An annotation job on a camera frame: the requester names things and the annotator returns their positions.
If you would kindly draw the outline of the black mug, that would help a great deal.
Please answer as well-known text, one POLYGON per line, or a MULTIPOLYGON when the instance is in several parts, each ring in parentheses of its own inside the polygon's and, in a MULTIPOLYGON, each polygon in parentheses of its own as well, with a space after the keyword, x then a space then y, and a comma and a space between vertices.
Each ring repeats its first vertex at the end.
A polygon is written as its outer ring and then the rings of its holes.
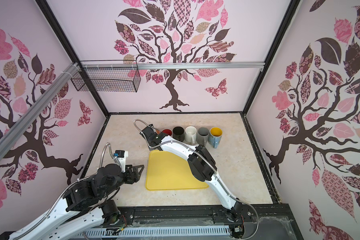
POLYGON ((185 140, 185 129, 183 127, 174 127, 172 137, 179 142, 183 142, 185 140))

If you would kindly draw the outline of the white ribbed mug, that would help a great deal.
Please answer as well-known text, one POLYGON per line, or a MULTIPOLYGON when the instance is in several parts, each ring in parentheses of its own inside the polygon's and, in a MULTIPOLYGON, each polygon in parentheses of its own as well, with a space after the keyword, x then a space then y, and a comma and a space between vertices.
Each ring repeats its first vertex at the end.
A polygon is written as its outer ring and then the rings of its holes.
POLYGON ((193 126, 188 126, 185 129, 185 141, 191 145, 197 143, 197 129, 193 126))

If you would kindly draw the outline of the grey mug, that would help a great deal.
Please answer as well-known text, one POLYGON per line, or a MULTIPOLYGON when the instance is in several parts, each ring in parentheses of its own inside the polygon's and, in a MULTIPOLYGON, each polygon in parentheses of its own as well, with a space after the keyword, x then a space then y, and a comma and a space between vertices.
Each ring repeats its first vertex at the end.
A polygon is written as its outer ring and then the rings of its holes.
POLYGON ((197 143, 206 146, 209 141, 210 131, 208 128, 201 127, 197 131, 197 143))

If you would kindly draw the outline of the blue butterfly mug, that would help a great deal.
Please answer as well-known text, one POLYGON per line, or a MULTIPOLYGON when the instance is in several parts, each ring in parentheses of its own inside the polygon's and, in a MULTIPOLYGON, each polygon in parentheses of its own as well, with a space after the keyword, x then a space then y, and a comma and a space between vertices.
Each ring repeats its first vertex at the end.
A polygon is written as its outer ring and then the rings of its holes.
POLYGON ((218 148, 222 135, 223 131, 220 128, 213 127, 210 129, 208 142, 214 149, 218 148))

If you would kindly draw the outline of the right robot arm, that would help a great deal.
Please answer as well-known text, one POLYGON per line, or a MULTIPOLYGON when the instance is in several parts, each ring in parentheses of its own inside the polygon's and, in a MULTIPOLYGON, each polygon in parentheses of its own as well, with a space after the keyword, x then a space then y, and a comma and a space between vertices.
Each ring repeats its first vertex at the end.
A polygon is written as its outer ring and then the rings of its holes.
POLYGON ((156 132, 152 124, 139 129, 150 150, 172 153, 188 162, 192 175, 200 182, 205 182, 218 196, 225 209, 227 219, 232 222, 241 217, 243 203, 229 190, 221 179, 216 162, 203 145, 191 146, 175 140, 166 133, 156 132))

